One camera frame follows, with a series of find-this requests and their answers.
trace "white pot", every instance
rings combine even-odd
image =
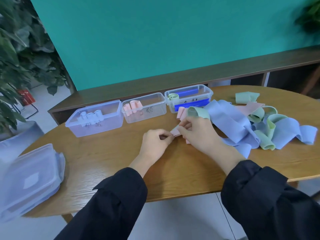
[[[44,135],[35,121],[18,123],[17,131],[12,130],[16,136],[11,137],[0,134],[0,163],[14,161],[28,146]]]

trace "plastic container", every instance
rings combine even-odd
[[[132,100],[140,101],[142,107],[139,109],[129,110],[131,114],[127,116],[127,113],[123,109],[123,106],[125,104],[130,103],[130,101]],[[127,123],[134,123],[137,121],[142,121],[160,115],[164,115],[165,113],[167,113],[166,99],[160,92],[152,93],[141,97],[136,97],[134,99],[129,99],[122,102],[121,112]]]
[[[169,94],[178,94],[178,99],[170,100]],[[179,107],[189,108],[206,106],[214,93],[205,85],[193,85],[184,88],[177,88],[166,91],[164,93],[166,103],[170,108],[171,113],[177,113]]]
[[[89,136],[122,126],[121,101],[115,100],[77,109],[66,121],[76,137]]]
[[[63,154],[52,144],[18,157],[1,177],[0,222],[19,217],[54,195],[64,169]]]

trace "right hand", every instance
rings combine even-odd
[[[213,157],[215,151],[226,146],[209,119],[186,117],[180,122],[178,131],[191,145],[209,157]]]

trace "black jacket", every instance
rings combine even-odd
[[[320,205],[287,185],[270,167],[241,161],[227,176],[221,199],[249,240],[320,239]],[[147,198],[140,174],[124,168],[100,182],[97,193],[57,240],[127,239]]]

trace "wooden table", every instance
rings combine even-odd
[[[260,86],[223,86],[212,88],[212,99],[235,103],[236,92],[258,92],[257,101],[274,106],[280,114],[297,119],[301,125],[320,128],[320,102],[304,95]],[[59,191],[26,214],[27,217],[64,215],[82,209],[93,196],[100,181],[127,167],[138,155],[142,135],[149,129],[170,131],[178,124],[169,109],[165,115],[127,124],[121,128],[77,138],[64,124],[54,128],[29,146],[24,153],[52,143],[66,158],[65,178]],[[320,133],[315,145],[294,139],[282,150],[251,150],[249,159],[270,166],[298,181],[320,176]],[[217,164],[177,137],[146,173],[147,201],[158,201],[212,192],[222,189],[225,174]]]

